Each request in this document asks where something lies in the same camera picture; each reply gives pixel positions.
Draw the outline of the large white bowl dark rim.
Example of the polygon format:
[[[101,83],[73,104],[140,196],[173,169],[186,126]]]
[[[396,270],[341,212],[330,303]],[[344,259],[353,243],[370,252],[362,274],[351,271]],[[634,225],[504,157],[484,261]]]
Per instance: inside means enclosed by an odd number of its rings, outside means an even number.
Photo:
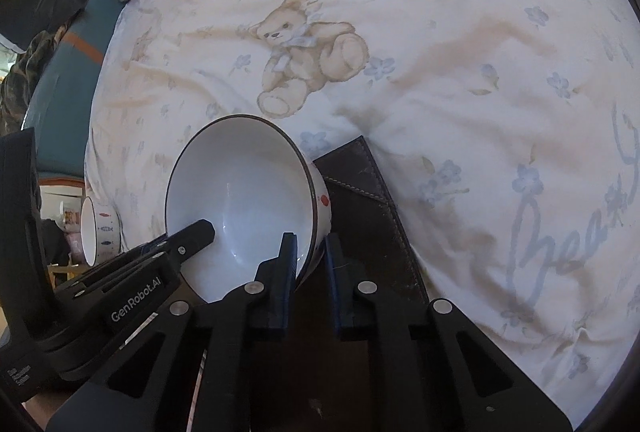
[[[208,221],[215,237],[183,263],[181,275],[203,301],[217,302],[252,281],[286,233],[297,237],[296,277],[310,272],[331,228],[331,200],[316,165],[282,129],[231,115],[198,131],[171,171],[167,233],[198,220]]]

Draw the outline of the camouflage jacket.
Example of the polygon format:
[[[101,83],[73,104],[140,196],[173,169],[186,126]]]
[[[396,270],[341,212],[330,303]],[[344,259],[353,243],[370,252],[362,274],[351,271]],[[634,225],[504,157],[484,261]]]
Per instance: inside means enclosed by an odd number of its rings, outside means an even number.
[[[27,50],[12,65],[1,80],[1,135],[21,129],[30,100],[38,82],[58,48],[70,24],[63,24],[55,33],[45,30],[32,39]]]

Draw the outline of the dark brown placemat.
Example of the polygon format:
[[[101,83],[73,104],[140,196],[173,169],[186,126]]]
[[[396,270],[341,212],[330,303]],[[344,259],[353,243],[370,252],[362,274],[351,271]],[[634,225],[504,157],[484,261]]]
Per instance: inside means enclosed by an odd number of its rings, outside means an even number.
[[[344,255],[361,263],[370,281],[427,304],[418,260],[366,139],[357,137],[314,164],[328,188],[331,230]]]

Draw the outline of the white floral bed sheet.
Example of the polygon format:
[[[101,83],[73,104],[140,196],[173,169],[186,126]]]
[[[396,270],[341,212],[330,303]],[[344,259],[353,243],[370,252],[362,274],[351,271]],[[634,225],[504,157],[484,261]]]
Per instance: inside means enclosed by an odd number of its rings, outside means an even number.
[[[310,158],[365,137],[427,285],[582,426],[639,331],[639,21],[628,0],[131,0],[85,174],[132,247],[207,122]]]

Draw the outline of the teal mattress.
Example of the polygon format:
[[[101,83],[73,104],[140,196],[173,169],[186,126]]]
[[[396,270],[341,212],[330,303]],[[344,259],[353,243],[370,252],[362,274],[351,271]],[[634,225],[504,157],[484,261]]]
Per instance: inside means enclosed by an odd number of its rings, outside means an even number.
[[[35,130],[43,178],[84,175],[94,90],[123,7],[119,0],[88,0],[44,67],[23,121]]]

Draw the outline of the small white fish-pattern bowl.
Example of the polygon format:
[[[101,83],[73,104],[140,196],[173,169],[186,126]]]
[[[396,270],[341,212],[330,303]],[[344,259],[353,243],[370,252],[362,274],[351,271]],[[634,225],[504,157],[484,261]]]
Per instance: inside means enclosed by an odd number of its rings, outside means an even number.
[[[86,196],[80,211],[80,237],[89,267],[115,258],[120,252],[120,224],[115,208]]]

